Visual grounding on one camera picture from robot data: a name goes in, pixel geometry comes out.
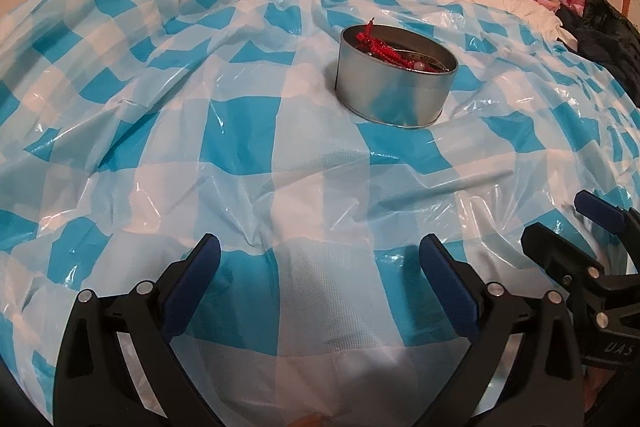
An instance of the bed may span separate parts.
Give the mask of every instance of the bed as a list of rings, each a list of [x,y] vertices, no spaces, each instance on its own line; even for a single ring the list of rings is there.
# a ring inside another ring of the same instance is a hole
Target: bed
[[[458,58],[433,126],[335,99],[340,32],[371,18]],[[640,112],[533,0],[30,0],[0,42],[0,355],[48,418],[78,291],[155,280],[207,232],[222,265],[172,347],[228,425],[411,424],[468,346],[427,233],[521,295],[552,287],[519,246],[536,221],[627,272],[572,201],[639,206]]]

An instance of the red cord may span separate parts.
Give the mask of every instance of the red cord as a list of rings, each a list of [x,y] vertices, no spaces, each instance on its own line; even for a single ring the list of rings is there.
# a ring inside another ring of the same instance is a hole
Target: red cord
[[[383,62],[388,62],[389,64],[400,66],[407,70],[415,69],[414,64],[416,62],[421,62],[421,60],[407,60],[406,58],[402,58],[401,55],[385,41],[372,37],[372,28],[373,19],[369,21],[363,32],[356,35],[356,39],[360,43],[359,49],[361,49],[361,51],[371,53],[374,57],[382,60]],[[422,64],[424,68],[422,68],[421,71],[431,71],[431,73],[436,73],[436,70],[429,64],[424,62],[422,62]]]

